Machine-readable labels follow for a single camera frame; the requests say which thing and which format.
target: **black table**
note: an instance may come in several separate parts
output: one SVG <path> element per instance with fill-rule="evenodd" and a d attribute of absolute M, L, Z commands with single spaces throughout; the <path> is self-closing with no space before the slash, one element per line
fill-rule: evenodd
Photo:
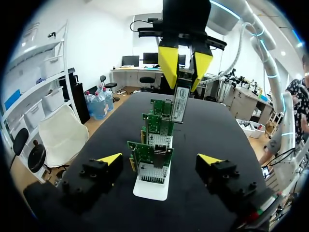
<path fill-rule="evenodd" d="M 265 189 L 261 168 L 248 139 L 226 107 L 218 103 L 189 99 L 184 123 L 173 134 L 169 194 L 166 201 L 133 195 L 137 174 L 132 171 L 127 141 L 140 142 L 144 126 L 142 113 L 152 108 L 150 99 L 171 98 L 153 93 L 133 94 L 92 135 L 69 167 L 65 179 L 75 177 L 82 163 L 123 153 L 124 170 L 109 194 L 99 198 L 83 218 L 103 232 L 124 231 L 228 231 L 236 219 L 218 196 L 210 195 L 195 171 L 197 153 L 238 165 L 240 178 L 257 182 Z"/>

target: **label sticker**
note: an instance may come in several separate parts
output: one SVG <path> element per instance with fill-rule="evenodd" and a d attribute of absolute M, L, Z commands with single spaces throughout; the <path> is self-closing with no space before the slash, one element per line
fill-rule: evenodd
<path fill-rule="evenodd" d="M 172 113 L 172 122 L 183 122 L 183 115 L 185 111 L 185 107 L 187 105 L 187 100 L 189 97 L 189 91 L 188 88 L 183 87 L 177 87 L 176 89 L 176 95 L 175 95 L 175 102 L 173 106 L 173 113 Z"/>

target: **white chair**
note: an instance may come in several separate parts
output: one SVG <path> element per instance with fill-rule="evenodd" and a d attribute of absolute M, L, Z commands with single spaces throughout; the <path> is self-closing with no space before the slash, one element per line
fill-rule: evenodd
<path fill-rule="evenodd" d="M 89 137 L 87 127 L 67 105 L 39 123 L 39 135 L 46 149 L 45 165 L 49 168 L 60 167 L 73 159 Z"/>

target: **circuit board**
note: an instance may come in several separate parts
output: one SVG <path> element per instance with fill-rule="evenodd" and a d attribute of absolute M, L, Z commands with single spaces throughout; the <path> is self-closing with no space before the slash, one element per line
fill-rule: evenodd
<path fill-rule="evenodd" d="M 152 114 L 159 116 L 166 115 L 166 117 L 170 117 L 173 108 L 171 99 L 165 99 L 165 100 L 151 99 L 150 103 L 153 105 Z"/>
<path fill-rule="evenodd" d="M 141 143 L 128 141 L 132 150 L 129 160 L 140 180 L 164 184 L 173 154 L 173 105 L 171 100 L 151 100 L 151 104 L 149 114 L 142 114 L 145 126 L 140 131 Z"/>
<path fill-rule="evenodd" d="M 143 181 L 164 184 L 173 155 L 173 148 L 165 145 L 146 145 L 128 142 L 132 149 L 130 163 Z"/>
<path fill-rule="evenodd" d="M 173 134 L 174 123 L 169 118 L 164 118 L 158 115 L 143 114 L 143 119 L 146 121 L 146 132 L 153 134 L 169 135 Z"/>
<path fill-rule="evenodd" d="M 172 159 L 173 148 L 164 145 L 146 145 L 128 141 L 128 146 L 132 149 L 131 158 L 139 164 L 140 162 L 153 164 L 155 168 L 168 167 Z"/>

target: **white stand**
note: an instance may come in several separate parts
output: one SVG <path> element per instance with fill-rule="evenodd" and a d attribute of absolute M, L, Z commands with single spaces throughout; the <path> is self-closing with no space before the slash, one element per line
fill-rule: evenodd
<path fill-rule="evenodd" d="M 173 136 L 170 141 L 169 147 L 172 147 Z M 168 168 L 168 173 L 166 175 L 164 184 L 157 184 L 152 182 L 147 182 L 140 180 L 139 177 L 136 178 L 135 186 L 133 189 L 133 194 L 137 197 L 147 198 L 157 201 L 165 201 L 168 198 L 169 192 L 169 174 L 170 174 L 170 165 Z"/>

